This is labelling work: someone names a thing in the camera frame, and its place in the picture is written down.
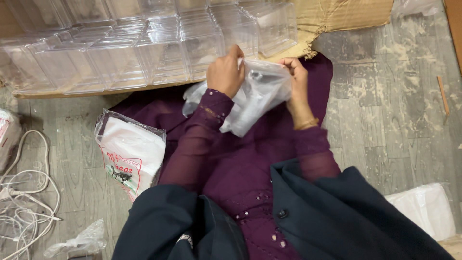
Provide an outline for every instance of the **goat logo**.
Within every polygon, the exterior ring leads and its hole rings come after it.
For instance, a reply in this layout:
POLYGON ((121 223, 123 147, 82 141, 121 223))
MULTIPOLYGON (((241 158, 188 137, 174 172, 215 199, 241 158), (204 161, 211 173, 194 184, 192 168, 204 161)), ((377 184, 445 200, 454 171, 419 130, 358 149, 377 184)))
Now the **goat logo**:
POLYGON ((114 177, 114 175, 115 175, 115 179, 117 179, 117 177, 119 177, 121 179, 121 183, 123 183, 126 180, 130 180, 132 178, 131 174, 124 173, 124 172, 119 172, 116 169, 114 169, 114 166, 112 166, 112 165, 111 165, 111 170, 112 170, 111 176, 114 177))

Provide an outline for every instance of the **person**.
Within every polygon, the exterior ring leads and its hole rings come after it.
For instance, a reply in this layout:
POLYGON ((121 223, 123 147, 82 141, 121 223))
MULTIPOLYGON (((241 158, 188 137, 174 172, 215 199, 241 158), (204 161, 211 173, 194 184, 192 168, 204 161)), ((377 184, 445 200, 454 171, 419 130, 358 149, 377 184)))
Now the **person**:
POLYGON ((245 78, 240 57, 233 46, 210 64, 191 118, 179 116, 185 88, 176 98, 166 94, 173 90, 134 93, 114 108, 167 129, 171 143, 158 185, 134 201, 112 259, 453 259, 355 167, 339 169, 320 127, 332 78, 322 54, 280 60, 292 75, 286 108, 243 138, 220 133, 245 78))

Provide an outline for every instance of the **wooden stick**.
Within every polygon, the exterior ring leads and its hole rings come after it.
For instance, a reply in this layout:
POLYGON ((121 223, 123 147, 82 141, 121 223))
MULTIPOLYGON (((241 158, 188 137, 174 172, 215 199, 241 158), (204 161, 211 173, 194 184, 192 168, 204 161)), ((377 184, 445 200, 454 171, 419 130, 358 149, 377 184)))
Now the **wooden stick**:
POLYGON ((443 81, 441 80, 440 76, 438 76, 438 83, 439 83, 439 90, 441 91, 441 97, 443 97, 444 110, 446 111, 446 118, 444 119, 443 125, 446 125, 446 122, 448 121, 448 117, 449 117, 449 107, 448 107, 448 101, 446 100, 446 94, 444 93, 443 81))

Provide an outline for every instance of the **black button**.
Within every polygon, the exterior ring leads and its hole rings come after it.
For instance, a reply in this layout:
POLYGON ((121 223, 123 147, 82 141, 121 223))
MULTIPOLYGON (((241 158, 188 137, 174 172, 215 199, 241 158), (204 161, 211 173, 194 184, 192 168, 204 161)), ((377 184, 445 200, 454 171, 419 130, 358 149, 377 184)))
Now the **black button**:
POLYGON ((286 211, 286 210, 281 210, 281 211, 279 211, 279 213, 278 213, 278 218, 285 218, 285 217, 287 217, 288 215, 289 215, 289 212, 288 212, 288 211, 286 211))

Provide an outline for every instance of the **dress cuff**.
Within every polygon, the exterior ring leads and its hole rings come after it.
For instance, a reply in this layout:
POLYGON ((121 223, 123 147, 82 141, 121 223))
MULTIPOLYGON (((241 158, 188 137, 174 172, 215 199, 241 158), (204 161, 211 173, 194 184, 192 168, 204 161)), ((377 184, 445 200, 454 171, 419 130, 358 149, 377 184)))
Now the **dress cuff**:
POLYGON ((202 125, 214 131, 219 131, 225 118, 231 112, 234 102, 218 90, 207 89, 201 102, 189 120, 188 126, 202 125))
POLYGON ((330 144, 327 140, 327 130, 319 126, 295 131, 294 137, 295 148, 299 156, 329 151, 330 144))

